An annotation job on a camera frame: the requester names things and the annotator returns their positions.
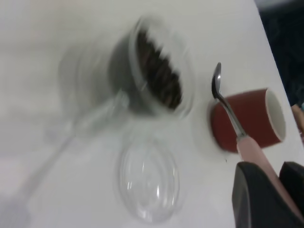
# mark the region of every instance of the pink spoon handle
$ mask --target pink spoon handle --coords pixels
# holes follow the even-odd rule
[[[289,208],[292,210],[292,212],[297,215],[299,219],[304,221],[299,208],[296,206],[295,202],[286,191],[285,187],[279,180],[276,172],[272,168],[267,157],[264,155],[257,142],[253,138],[246,136],[239,138],[237,143],[237,151],[240,154],[242,160],[258,165],[268,176],[269,180],[277,192],[281,195],[283,200],[286,202],[286,204],[289,206]]]

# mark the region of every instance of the metal spoon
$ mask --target metal spoon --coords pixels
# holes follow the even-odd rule
[[[227,100],[220,94],[219,86],[220,86],[220,78],[221,78],[221,63],[215,68],[213,78],[212,78],[212,95],[215,99],[218,99],[221,105],[226,110],[229,119],[233,125],[233,128],[237,134],[237,151],[241,157],[241,159],[245,162],[251,162],[258,165],[264,173],[268,176],[269,180],[276,188],[277,192],[281,195],[283,200],[289,206],[294,214],[298,216],[298,218],[304,222],[304,218],[293,201],[290,197],[289,193],[282,185],[281,181],[279,180],[275,170],[269,163],[267,157],[264,155],[262,149],[257,144],[257,142],[251,138],[249,135],[246,134],[242,125],[238,121],[236,115],[234,114],[231,106],[227,102]]]
[[[236,115],[234,114],[230,104],[227,102],[227,100],[220,94],[219,92],[219,86],[220,86],[220,76],[221,76],[221,69],[222,69],[222,64],[218,63],[214,73],[213,73],[213,78],[212,78],[212,95],[214,99],[218,99],[224,109],[226,110],[229,119],[233,125],[233,128],[237,134],[237,137],[245,137],[247,136],[246,132],[244,131],[242,125],[238,121]]]

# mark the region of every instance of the spoon handle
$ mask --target spoon handle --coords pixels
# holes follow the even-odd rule
[[[238,118],[236,117],[236,115],[234,114],[230,104],[227,102],[227,100],[220,94],[218,93],[218,100],[220,101],[220,103],[222,104],[222,106],[224,107],[224,109],[226,110],[229,119],[232,123],[232,126],[237,134],[238,138],[241,137],[245,137],[247,136],[245,130],[243,129],[242,125],[240,124],[240,122],[238,121]]]

